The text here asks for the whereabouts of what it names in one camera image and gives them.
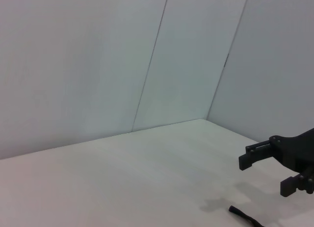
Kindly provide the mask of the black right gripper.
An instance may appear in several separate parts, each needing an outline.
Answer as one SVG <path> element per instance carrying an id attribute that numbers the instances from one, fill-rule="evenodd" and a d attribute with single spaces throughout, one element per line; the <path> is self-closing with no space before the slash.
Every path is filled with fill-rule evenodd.
<path id="1" fill-rule="evenodd" d="M 239 169 L 246 170 L 255 162 L 274 157 L 284 167 L 300 174 L 280 183 L 280 195 L 289 197 L 296 190 L 314 193 L 314 130 L 295 137 L 271 136 L 269 141 L 246 146 L 239 156 Z"/>

